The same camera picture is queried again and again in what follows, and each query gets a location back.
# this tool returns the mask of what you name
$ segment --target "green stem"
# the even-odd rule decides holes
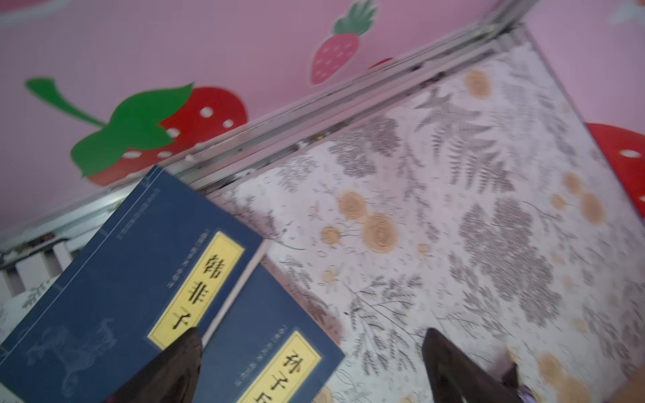
[[[36,97],[43,100],[45,103],[57,108],[71,116],[74,116],[77,119],[85,121],[87,123],[93,124],[98,127],[105,127],[107,123],[101,122],[99,119],[84,113],[83,111],[76,108],[69,101],[67,101],[63,95],[56,88],[54,79],[49,77],[40,77],[35,79],[29,79],[25,81],[25,87]]]

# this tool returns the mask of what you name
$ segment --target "chinese character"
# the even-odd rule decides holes
[[[293,355],[288,355],[286,358],[286,361],[283,364],[283,367],[286,367],[287,365],[291,366],[291,369],[289,369],[289,373],[293,373],[294,371],[300,372],[300,364],[303,363],[304,359],[298,359],[298,353],[296,353],[294,350]]]
[[[184,319],[190,318],[190,312],[186,311],[186,308],[184,308],[183,306],[181,307],[181,309],[185,312],[183,315],[178,315],[177,313],[173,312],[173,315],[177,317],[177,323],[175,323],[175,325],[172,327],[173,330],[177,329],[177,327],[182,323],[188,326],[188,321]]]
[[[267,395],[265,392],[262,392],[262,395],[255,399],[257,403],[267,403],[266,399],[273,400],[271,396]]]
[[[190,298],[188,300],[192,302],[193,305],[197,302],[202,302],[204,300],[204,294],[206,293],[208,293],[208,291],[206,291],[206,284],[204,284],[203,281],[195,281],[195,289],[192,294],[190,294]]]
[[[278,385],[282,386],[283,389],[286,389],[286,387],[282,385],[282,382],[289,382],[289,380],[284,377],[284,374],[282,373],[282,371],[278,371],[278,372],[280,373],[280,375],[282,375],[282,378],[278,379],[275,377],[275,375],[271,375],[273,379],[275,379],[275,384],[271,387],[271,390],[274,390],[275,388],[277,388]]]
[[[216,279],[222,273],[224,269],[224,259],[220,259],[217,255],[213,255],[208,262],[206,262],[206,268],[204,273],[212,272],[210,274],[211,279]]]

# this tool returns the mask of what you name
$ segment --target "white stitching line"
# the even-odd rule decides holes
[[[163,172],[163,170],[162,170],[162,169],[160,169],[160,168],[158,168],[158,169],[159,169],[159,173],[157,174],[157,176],[155,176],[155,179],[152,179],[152,182],[150,182],[150,184],[151,184],[151,185],[152,185],[152,184],[157,180],[157,178],[161,175],[161,172]],[[29,327],[29,329],[27,329],[27,331],[26,331],[26,332],[25,332],[25,334],[20,338],[20,340],[18,340],[18,342],[17,342],[17,343],[15,343],[15,346],[13,346],[13,348],[12,348],[11,350],[9,350],[9,352],[5,355],[5,357],[2,359],[2,361],[0,361],[0,365],[2,365],[2,364],[5,362],[5,360],[9,357],[9,355],[11,355],[11,353],[13,353],[13,352],[14,352],[15,348],[16,348],[16,347],[18,347],[18,345],[20,344],[20,342],[21,342],[21,341],[23,341],[23,339],[24,339],[24,338],[29,334],[29,332],[34,328],[34,326],[36,326],[36,324],[38,323],[38,321],[43,317],[43,315],[47,312],[47,310],[49,310],[49,308],[51,308],[51,306],[52,306],[52,305],[54,305],[54,303],[56,302],[56,300],[58,299],[58,297],[60,297],[60,296],[63,294],[63,291],[65,291],[65,288],[67,288],[67,286],[68,286],[68,285],[70,285],[70,284],[72,283],[72,281],[74,281],[74,279],[76,278],[76,276],[78,275],[78,273],[80,273],[80,272],[83,270],[83,268],[85,267],[85,265],[87,264],[87,262],[89,262],[89,261],[90,261],[90,259],[94,256],[94,254],[95,254],[95,253],[96,253],[96,252],[101,248],[101,246],[103,245],[103,243],[104,243],[105,241],[107,241],[107,240],[108,240],[108,238],[109,238],[109,236],[112,234],[112,232],[114,232],[114,230],[116,230],[116,229],[117,229],[117,227],[119,226],[119,224],[121,223],[121,221],[123,221],[123,219],[126,217],[126,215],[128,215],[128,213],[130,212],[130,210],[132,210],[132,208],[133,208],[134,206],[136,206],[136,205],[137,205],[137,203],[139,202],[139,199],[140,199],[141,197],[143,197],[143,195],[144,195],[144,194],[146,194],[146,192],[148,191],[148,189],[150,189],[150,187],[147,187],[147,188],[143,191],[143,193],[142,193],[142,194],[137,198],[137,201],[135,201],[135,202],[134,202],[134,204],[132,204],[132,206],[131,206],[130,208],[128,208],[128,211],[126,211],[126,212],[125,212],[125,214],[123,215],[123,217],[121,217],[121,219],[119,220],[119,222],[117,222],[117,224],[114,226],[114,228],[112,228],[112,230],[108,233],[108,235],[105,237],[105,239],[103,239],[103,241],[100,243],[99,247],[98,247],[98,248],[96,248],[96,250],[94,250],[94,252],[92,252],[92,254],[90,255],[90,257],[89,257],[89,258],[87,258],[87,260],[86,260],[86,261],[83,263],[83,265],[78,269],[78,271],[74,274],[74,276],[73,276],[73,277],[72,277],[72,278],[67,282],[67,284],[65,285],[65,287],[63,287],[63,289],[61,290],[61,292],[59,292],[59,293],[58,293],[58,295],[56,295],[56,297],[54,298],[54,300],[52,301],[52,303],[51,303],[51,304],[49,304],[49,306],[48,306],[47,308],[45,308],[45,310],[43,311],[43,313],[41,313],[41,315],[38,317],[38,319],[36,319],[36,320],[35,320],[34,324],[32,324],[32,325]]]

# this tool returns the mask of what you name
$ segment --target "book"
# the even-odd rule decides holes
[[[260,265],[204,348],[193,403],[310,403],[343,358]]]
[[[153,168],[2,343],[0,382],[102,401],[186,329],[206,345],[268,242]]]

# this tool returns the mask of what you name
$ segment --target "pink strawberry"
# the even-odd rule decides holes
[[[313,57],[313,85],[325,82],[354,56],[361,42],[360,35],[374,24],[376,11],[372,0],[365,0],[362,4],[356,2],[346,17],[336,21],[333,36],[321,45]]]

